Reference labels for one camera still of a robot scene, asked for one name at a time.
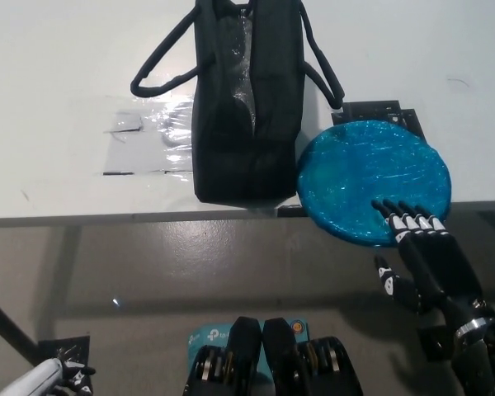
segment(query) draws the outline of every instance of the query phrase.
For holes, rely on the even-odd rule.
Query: bag handle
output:
[[[186,33],[187,29],[195,22],[196,18],[200,15],[200,7],[195,6],[191,12],[189,12],[177,26],[172,29],[165,40],[152,52],[148,57],[144,65],[136,74],[134,80],[130,83],[130,91],[137,97],[158,97],[172,89],[179,87],[183,83],[196,77],[202,70],[208,68],[215,62],[215,56],[212,55],[206,59],[202,64],[197,65],[192,70],[188,71],[181,76],[176,76],[171,81],[163,84],[161,87],[141,87],[141,81],[148,77],[150,72],[158,65],[165,54],[177,43],[178,40]]]
[[[324,56],[322,50],[318,47],[314,39],[314,31],[312,30],[312,25],[310,24],[310,19],[306,13],[306,8],[301,2],[299,6],[299,13],[303,18],[304,30],[306,32],[306,40],[308,40],[310,47],[312,48],[315,58],[321,66],[324,77],[327,79],[327,84],[323,81],[323,78],[317,73],[317,71],[308,62],[304,62],[304,73],[318,86],[323,95],[327,98],[328,104],[332,109],[340,109],[343,104],[343,97],[345,92],[337,80],[336,74],[333,72],[332,66],[328,62],[326,56]]]

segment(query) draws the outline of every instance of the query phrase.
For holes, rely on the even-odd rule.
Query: sticker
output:
[[[304,332],[304,323],[302,323],[300,320],[294,320],[290,324],[290,326],[295,334],[302,334]]]

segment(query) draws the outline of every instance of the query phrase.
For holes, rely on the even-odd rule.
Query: transparent plastic sheet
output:
[[[246,15],[243,10],[239,19],[222,18],[219,23],[224,25],[228,34],[223,37],[224,62],[228,65],[227,77],[233,97],[241,101],[249,109],[251,114],[252,128],[255,130],[255,97],[249,77],[252,49],[252,16]]]
[[[129,99],[113,115],[105,175],[190,172],[193,96]]]

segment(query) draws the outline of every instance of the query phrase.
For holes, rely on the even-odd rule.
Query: white table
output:
[[[193,0],[0,0],[0,226],[267,216],[200,203],[192,176],[104,177],[113,101]],[[345,101],[414,108],[456,205],[495,208],[495,0],[306,0]],[[192,30],[158,76],[195,64]],[[307,59],[313,56],[307,51]],[[187,93],[194,89],[188,85]],[[313,137],[331,125],[317,92]],[[297,198],[284,205],[297,205]]]

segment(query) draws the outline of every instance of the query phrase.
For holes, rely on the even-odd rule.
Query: silver metal joint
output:
[[[488,323],[489,323],[489,319],[486,318],[473,319],[472,321],[467,322],[466,324],[460,326],[460,328],[455,332],[455,337],[461,338],[468,332],[472,332],[477,328],[481,328],[482,326],[485,326]]]

